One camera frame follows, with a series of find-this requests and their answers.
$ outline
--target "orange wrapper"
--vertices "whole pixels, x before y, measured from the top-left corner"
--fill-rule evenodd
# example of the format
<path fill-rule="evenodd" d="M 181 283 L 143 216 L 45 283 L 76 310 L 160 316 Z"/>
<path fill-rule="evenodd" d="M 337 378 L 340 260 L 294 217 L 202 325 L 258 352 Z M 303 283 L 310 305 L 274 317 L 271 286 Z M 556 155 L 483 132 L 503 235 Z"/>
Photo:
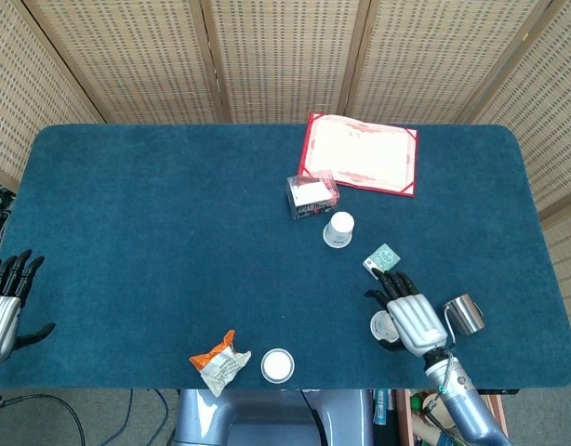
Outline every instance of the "orange wrapper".
<path fill-rule="evenodd" d="M 219 355 L 223 350 L 232 344 L 233 337 L 236 334 L 234 330 L 230 330 L 223 336 L 223 341 L 214 346 L 208 353 L 203 353 L 202 355 L 191 356 L 189 361 L 196 367 L 196 370 L 201 372 L 201 369 L 208 365 L 213 358 Z"/>

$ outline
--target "woven room divider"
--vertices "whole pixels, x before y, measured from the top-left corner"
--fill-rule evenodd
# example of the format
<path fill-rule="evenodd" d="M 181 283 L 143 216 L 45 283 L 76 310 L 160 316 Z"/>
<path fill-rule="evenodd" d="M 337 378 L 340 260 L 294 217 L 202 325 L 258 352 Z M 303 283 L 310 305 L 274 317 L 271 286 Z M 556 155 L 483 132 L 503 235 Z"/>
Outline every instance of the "woven room divider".
<path fill-rule="evenodd" d="M 571 0 L 24 4 L 0 0 L 0 181 L 11 189 L 35 133 L 54 123 L 304 122 L 315 111 L 502 124 L 520 139 L 571 318 Z"/>
<path fill-rule="evenodd" d="M 571 322 L 571 0 L 551 7 L 474 121 L 506 125 L 519 138 Z"/>
<path fill-rule="evenodd" d="M 25 3 L 108 122 L 225 120 L 197 2 Z"/>
<path fill-rule="evenodd" d="M 18 2 L 0 0 L 0 183 L 16 191 L 46 125 L 101 121 L 97 110 Z"/>
<path fill-rule="evenodd" d="M 377 123 L 454 122 L 536 5 L 373 1 L 346 114 Z"/>

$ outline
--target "small card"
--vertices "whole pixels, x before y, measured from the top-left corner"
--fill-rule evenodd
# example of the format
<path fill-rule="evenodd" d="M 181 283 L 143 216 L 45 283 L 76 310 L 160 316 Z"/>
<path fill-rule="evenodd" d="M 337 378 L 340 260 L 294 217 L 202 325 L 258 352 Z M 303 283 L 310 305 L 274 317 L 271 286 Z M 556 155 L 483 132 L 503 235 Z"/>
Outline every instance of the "small card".
<path fill-rule="evenodd" d="M 370 273 L 372 277 L 378 277 L 372 272 L 372 268 L 378 269 L 380 272 L 388 271 L 399 263 L 401 257 L 395 253 L 388 244 L 382 244 L 374 253 L 372 253 L 362 265 Z"/>

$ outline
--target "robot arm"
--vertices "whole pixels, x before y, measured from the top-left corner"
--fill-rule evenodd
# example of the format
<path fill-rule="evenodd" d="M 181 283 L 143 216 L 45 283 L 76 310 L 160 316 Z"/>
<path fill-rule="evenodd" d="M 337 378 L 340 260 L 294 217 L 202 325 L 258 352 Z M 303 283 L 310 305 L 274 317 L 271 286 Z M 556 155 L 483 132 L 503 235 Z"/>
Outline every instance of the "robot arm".
<path fill-rule="evenodd" d="M 55 327 L 54 323 L 48 323 L 36 333 L 17 336 L 20 314 L 32 287 L 33 276 L 44 262 L 44 258 L 39 256 L 25 267 L 31 255 L 32 251 L 28 249 L 5 262 L 0 260 L 0 363 L 13 350 L 41 341 Z"/>
<path fill-rule="evenodd" d="M 425 360 L 425 373 L 461 436 L 478 446 L 510 446 L 458 359 L 445 351 L 446 330 L 428 299 L 405 274 L 372 271 L 385 291 L 385 294 L 379 292 L 378 300 L 386 303 L 385 309 L 404 347 Z"/>

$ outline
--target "white paper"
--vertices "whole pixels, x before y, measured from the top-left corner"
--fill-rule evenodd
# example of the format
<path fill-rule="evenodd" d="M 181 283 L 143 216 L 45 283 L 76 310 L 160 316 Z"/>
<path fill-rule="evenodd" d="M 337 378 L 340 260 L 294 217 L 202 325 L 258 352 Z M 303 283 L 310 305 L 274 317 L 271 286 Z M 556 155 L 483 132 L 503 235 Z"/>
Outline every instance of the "white paper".
<path fill-rule="evenodd" d="M 330 200 L 332 195 L 331 190 L 327 188 L 323 181 L 304 183 L 292 188 L 292 196 L 296 206 Z"/>
<path fill-rule="evenodd" d="M 416 134 L 411 129 L 321 116 L 312 121 L 304 167 L 311 174 L 330 170 L 336 181 L 401 192 L 414 181 Z"/>
<path fill-rule="evenodd" d="M 250 351 L 235 353 L 232 347 L 226 347 L 201 369 L 201 377 L 213 395 L 218 397 L 249 359 Z"/>

